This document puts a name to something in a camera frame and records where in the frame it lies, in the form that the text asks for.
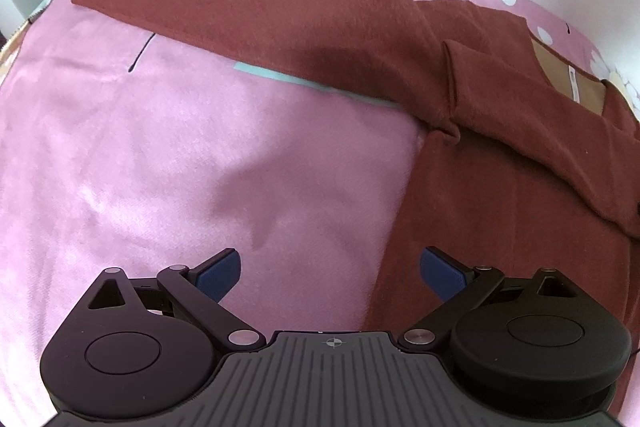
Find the black line print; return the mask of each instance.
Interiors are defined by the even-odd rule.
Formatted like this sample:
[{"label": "black line print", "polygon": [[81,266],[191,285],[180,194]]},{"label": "black line print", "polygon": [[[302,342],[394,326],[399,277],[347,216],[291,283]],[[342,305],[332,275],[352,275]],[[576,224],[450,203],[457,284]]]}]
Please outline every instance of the black line print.
[{"label": "black line print", "polygon": [[142,55],[142,52],[146,49],[146,47],[149,45],[149,42],[151,42],[151,39],[154,38],[156,36],[156,34],[152,34],[145,42],[145,45],[142,46],[142,49],[140,50],[140,53],[138,54],[138,56],[136,57],[136,60],[133,61],[133,64],[130,65],[129,67],[129,73],[131,71],[133,71],[133,68],[136,67],[136,64],[138,63],[138,59],[140,58],[140,55]]}]

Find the silver screw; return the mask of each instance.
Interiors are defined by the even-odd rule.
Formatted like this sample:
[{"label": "silver screw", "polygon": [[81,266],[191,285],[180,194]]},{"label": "silver screw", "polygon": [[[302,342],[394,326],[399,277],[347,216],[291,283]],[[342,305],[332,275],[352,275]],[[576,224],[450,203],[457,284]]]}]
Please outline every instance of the silver screw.
[{"label": "silver screw", "polygon": [[260,335],[252,330],[238,330],[229,335],[229,342],[236,346],[251,346],[260,339]]},{"label": "silver screw", "polygon": [[430,330],[409,330],[404,334],[404,339],[411,344],[431,344],[436,335]]}]

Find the pink bedsheet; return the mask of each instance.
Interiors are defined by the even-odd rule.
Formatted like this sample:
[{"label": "pink bedsheet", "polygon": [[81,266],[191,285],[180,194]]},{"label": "pink bedsheet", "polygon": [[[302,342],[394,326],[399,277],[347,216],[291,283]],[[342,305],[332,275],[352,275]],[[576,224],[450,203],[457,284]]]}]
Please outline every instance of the pink bedsheet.
[{"label": "pink bedsheet", "polygon": [[[590,70],[593,45],[529,0],[471,1],[525,16]],[[55,413],[40,355],[105,267],[152,277],[235,247],[242,277],[222,304],[267,338],[357,330],[364,318],[417,123],[150,37],[53,0],[0,88],[6,427],[39,427]],[[637,387],[636,377],[628,425],[639,424]]]}]

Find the ribbed gray surface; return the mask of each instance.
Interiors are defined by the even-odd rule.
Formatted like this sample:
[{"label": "ribbed gray surface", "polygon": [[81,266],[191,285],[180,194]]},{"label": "ribbed gray surface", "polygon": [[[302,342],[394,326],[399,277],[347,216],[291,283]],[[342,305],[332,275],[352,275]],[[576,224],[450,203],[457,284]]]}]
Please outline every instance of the ribbed gray surface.
[{"label": "ribbed gray surface", "polygon": [[[332,342],[338,338],[341,343]],[[281,333],[226,359],[180,408],[119,427],[525,427],[474,402],[433,355],[408,355],[386,333]],[[86,427],[62,414],[47,427]],[[557,427],[619,426],[598,413]]]}]

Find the triangular cutout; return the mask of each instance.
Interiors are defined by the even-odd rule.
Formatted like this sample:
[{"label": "triangular cutout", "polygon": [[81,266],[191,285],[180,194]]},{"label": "triangular cutout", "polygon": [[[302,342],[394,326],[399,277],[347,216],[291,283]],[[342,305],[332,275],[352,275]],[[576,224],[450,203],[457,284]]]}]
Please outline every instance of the triangular cutout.
[{"label": "triangular cutout", "polygon": [[124,298],[118,288],[118,283],[109,279],[102,284],[102,288],[89,304],[90,310],[99,310],[102,308],[115,308],[116,306],[124,306]]}]

